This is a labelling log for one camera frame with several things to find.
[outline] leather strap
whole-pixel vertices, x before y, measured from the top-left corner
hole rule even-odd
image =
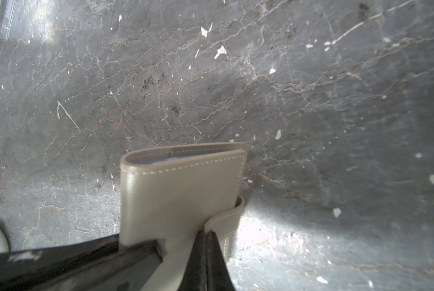
[[[231,235],[238,229],[243,208],[244,199],[238,196],[235,208],[211,217],[204,225],[205,232],[213,230],[217,234],[220,249],[225,261],[228,261],[230,256]]]

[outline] leather wallet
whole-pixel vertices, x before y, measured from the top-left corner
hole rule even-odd
[[[148,148],[124,155],[121,168],[121,247],[158,239],[165,256],[144,291],[176,291],[196,233],[217,234],[223,257],[238,228],[238,196],[248,154],[245,143]]]

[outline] wallet stitching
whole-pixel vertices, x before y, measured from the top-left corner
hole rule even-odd
[[[205,151],[205,150],[213,150],[213,149],[224,149],[224,148],[230,148],[230,149],[243,149],[241,147],[217,147],[217,148],[196,148],[196,149],[185,149],[185,150],[178,150],[178,151],[172,151],[172,153],[184,153],[184,152],[192,152],[192,151]],[[156,152],[156,153],[150,153],[150,154],[142,154],[138,156],[138,158],[143,158],[145,156],[151,156],[151,155],[159,155],[159,154],[168,154],[170,151],[163,151],[163,152]]]
[[[242,210],[238,210],[238,211],[236,211],[236,212],[229,213],[229,214],[227,214],[227,215],[225,215],[225,216],[222,216],[222,217],[220,217],[220,218],[215,219],[211,224],[216,224],[217,221],[220,221],[221,219],[223,219],[223,218],[227,218],[227,217],[232,216],[232,215],[236,215],[236,214],[238,214],[238,213],[239,213],[239,215],[241,215],[242,212],[243,212]]]
[[[163,169],[163,170],[158,170],[158,171],[150,171],[150,172],[142,172],[142,175],[155,175],[155,174],[162,174],[165,172],[170,172],[170,171],[176,171],[176,170],[182,170],[182,169],[187,169],[190,167],[194,167],[194,166],[199,166],[199,165],[206,165],[209,163],[213,163],[213,162],[221,162],[221,161],[226,161],[226,160],[232,160],[235,158],[241,158],[243,159],[243,161],[241,162],[241,168],[240,168],[240,173],[238,175],[238,181],[239,182],[240,178],[241,178],[241,173],[243,171],[243,164],[244,164],[244,158],[242,155],[238,155],[238,156],[230,156],[230,157],[226,157],[226,158],[219,158],[219,159],[215,159],[215,160],[208,160],[208,161],[202,161],[202,162],[196,162],[194,164],[188,164],[188,165],[184,165],[182,167],[176,167],[176,168],[170,168],[170,169]],[[238,189],[238,184],[237,187],[235,188],[235,194],[233,195],[233,200],[236,198],[236,194],[237,194],[237,189]]]
[[[238,191],[238,187],[240,186],[240,184],[241,184],[241,174],[243,173],[243,166],[244,166],[244,158],[243,158],[243,160],[241,161],[241,166],[240,166],[240,173],[239,173],[239,175],[238,175],[238,179],[237,179],[237,186],[235,187],[235,193],[233,194],[233,199],[231,200],[231,204],[230,204],[230,209],[232,209],[232,207],[234,208],[234,205],[235,205],[235,202],[234,201],[236,201],[236,199],[237,199],[237,195],[238,195],[238,193],[237,193],[237,191]]]
[[[227,240],[224,240],[224,245],[223,245],[223,255],[226,256],[227,253]]]

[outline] dark stain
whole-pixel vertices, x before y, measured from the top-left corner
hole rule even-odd
[[[359,3],[359,20],[364,21],[369,18],[369,6],[364,3]]]
[[[157,80],[157,84],[160,85],[164,81],[165,81],[165,73],[162,72],[162,75],[160,76],[160,79]]]
[[[103,177],[105,177],[106,173],[107,173],[107,166],[105,164],[102,164],[102,175],[103,175]]]
[[[289,40],[290,38],[292,38],[296,33],[296,29],[297,29],[297,27],[294,27],[294,28],[290,29],[289,31],[285,32],[286,39]]]
[[[265,0],[265,7],[267,9],[271,9],[273,6],[273,1],[272,0]]]
[[[180,108],[178,106],[170,106],[170,108],[172,109],[172,112],[175,113],[175,115],[179,115],[180,114]]]
[[[152,75],[150,75],[148,79],[144,80],[142,91],[144,92],[147,89],[149,89],[149,85],[154,85],[154,80],[152,79]]]
[[[319,169],[319,175],[325,180],[328,180],[330,178],[330,174],[324,169]]]

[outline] marble surface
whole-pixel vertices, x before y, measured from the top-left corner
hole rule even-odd
[[[238,290],[434,290],[434,1],[17,3],[12,250],[118,232],[128,151],[221,141],[252,146]]]

